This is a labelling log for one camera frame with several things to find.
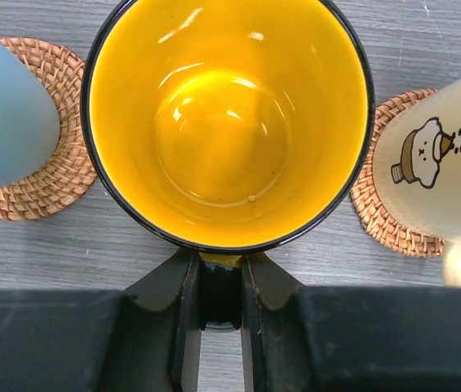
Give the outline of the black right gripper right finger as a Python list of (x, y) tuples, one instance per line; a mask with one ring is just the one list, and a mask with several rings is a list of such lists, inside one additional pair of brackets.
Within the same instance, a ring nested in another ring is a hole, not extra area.
[(461, 289), (306, 286), (242, 261), (248, 391), (461, 391)]

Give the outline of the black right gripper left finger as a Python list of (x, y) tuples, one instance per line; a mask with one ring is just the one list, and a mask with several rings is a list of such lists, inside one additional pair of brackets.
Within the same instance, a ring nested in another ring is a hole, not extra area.
[(0, 290), (0, 391), (194, 391), (195, 252), (118, 290)]

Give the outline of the woven rattan coaster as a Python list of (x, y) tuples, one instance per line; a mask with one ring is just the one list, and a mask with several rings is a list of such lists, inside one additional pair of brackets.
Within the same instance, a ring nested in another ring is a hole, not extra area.
[(57, 146), (43, 167), (0, 189), (0, 220), (36, 220), (70, 206), (96, 178), (80, 119), (84, 61), (65, 46), (34, 38), (6, 37), (0, 43), (46, 88), (60, 118)]
[(352, 205), (364, 230), (379, 243), (405, 256), (442, 255), (443, 240), (418, 234), (396, 221), (383, 205), (373, 178), (373, 155), (385, 127), (401, 112), (431, 96), (432, 88), (407, 91), (384, 101), (375, 110), (375, 124), (370, 147), (359, 177), (350, 190)]

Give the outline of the cream mug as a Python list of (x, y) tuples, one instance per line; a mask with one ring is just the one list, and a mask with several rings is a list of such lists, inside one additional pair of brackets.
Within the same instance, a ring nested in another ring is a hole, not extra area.
[(461, 287), (461, 79), (398, 114), (372, 161), (376, 192), (406, 228), (441, 238), (442, 278)]

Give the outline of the yellow mug black handle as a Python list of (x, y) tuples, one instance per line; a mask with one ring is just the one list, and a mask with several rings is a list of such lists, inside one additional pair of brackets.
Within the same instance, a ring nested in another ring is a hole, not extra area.
[(227, 265), (303, 236), (344, 200), (375, 92), (332, 1), (121, 1), (86, 59), (81, 115), (117, 204)]

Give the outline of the white mug blue handle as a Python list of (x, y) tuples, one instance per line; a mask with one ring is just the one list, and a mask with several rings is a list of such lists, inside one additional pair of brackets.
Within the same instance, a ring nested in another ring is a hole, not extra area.
[(50, 94), (0, 43), (0, 188), (41, 168), (59, 135), (59, 115)]

